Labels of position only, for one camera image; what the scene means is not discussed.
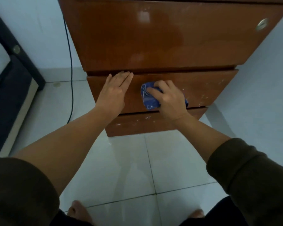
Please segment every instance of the blue rag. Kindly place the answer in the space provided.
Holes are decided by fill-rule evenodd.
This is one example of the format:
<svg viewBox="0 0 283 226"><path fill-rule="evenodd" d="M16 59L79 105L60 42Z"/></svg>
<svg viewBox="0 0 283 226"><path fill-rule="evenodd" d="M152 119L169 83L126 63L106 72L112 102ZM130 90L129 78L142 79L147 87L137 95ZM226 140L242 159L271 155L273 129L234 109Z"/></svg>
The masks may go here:
<svg viewBox="0 0 283 226"><path fill-rule="evenodd" d="M148 83L142 84L141 86L141 96L143 99L144 106L147 108L147 110L151 110L151 109L160 107L159 101L156 100L151 94L147 92L148 87L152 87L162 92L162 90L159 87L154 87L154 83L155 82L148 82ZM186 102L186 107L188 107L189 103L187 99L185 99L185 102Z"/></svg>

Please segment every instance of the black cable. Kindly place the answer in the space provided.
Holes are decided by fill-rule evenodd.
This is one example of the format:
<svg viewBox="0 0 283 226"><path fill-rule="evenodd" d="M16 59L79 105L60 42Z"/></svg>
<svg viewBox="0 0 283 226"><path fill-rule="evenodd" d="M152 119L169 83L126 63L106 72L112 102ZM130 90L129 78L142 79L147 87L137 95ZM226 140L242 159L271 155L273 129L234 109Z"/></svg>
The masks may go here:
<svg viewBox="0 0 283 226"><path fill-rule="evenodd" d="M70 55L70 63L71 63L71 94L72 94L72 105L71 105L71 113L70 113L70 116L69 116L69 119L67 121L67 123L69 123L70 119L71 119L71 116L72 116L72 111L73 111L73 86L72 86L72 56L71 56L71 50L70 50L70 44L69 44L69 38L68 38L68 32L67 32L67 28L66 28L66 22L65 22L65 19L63 18L64 20L64 26L65 26L65 31L66 31L66 36L67 36L67 42L68 42L68 48L69 48L69 55Z"/></svg>

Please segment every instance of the brown sleeve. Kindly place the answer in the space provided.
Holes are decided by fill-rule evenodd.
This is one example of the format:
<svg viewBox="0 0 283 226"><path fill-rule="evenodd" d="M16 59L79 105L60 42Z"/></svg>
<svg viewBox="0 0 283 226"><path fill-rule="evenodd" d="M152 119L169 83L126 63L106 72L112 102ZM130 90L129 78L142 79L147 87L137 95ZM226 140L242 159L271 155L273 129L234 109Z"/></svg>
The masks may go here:
<svg viewBox="0 0 283 226"><path fill-rule="evenodd" d="M266 154L234 138L211 155L207 171L249 225L283 225L283 167Z"/></svg>
<svg viewBox="0 0 283 226"><path fill-rule="evenodd" d="M58 208L58 194L38 168L0 158L0 225L49 225Z"/></svg>

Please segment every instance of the wooden chest of drawers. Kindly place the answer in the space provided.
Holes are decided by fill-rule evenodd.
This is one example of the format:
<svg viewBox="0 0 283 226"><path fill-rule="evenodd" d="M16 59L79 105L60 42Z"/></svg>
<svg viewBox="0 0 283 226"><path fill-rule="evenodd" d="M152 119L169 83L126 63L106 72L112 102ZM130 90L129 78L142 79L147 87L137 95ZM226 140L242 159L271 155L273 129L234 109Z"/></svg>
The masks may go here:
<svg viewBox="0 0 283 226"><path fill-rule="evenodd" d="M135 73L108 136L170 130L140 87L173 80L200 118L283 17L283 0L59 0L94 99L106 76Z"/></svg>

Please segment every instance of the bare foot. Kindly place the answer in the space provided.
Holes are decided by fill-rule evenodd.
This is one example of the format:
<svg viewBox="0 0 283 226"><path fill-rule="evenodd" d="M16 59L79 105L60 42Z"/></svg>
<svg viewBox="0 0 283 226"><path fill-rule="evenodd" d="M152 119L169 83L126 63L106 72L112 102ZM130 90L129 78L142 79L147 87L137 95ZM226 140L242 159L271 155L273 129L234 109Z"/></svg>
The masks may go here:
<svg viewBox="0 0 283 226"><path fill-rule="evenodd" d="M86 221L94 225L87 209L79 201L72 202L71 207L68 209L67 216L76 218L77 220Z"/></svg>
<svg viewBox="0 0 283 226"><path fill-rule="evenodd" d="M202 209L197 209L191 213L188 218L204 218L204 212Z"/></svg>

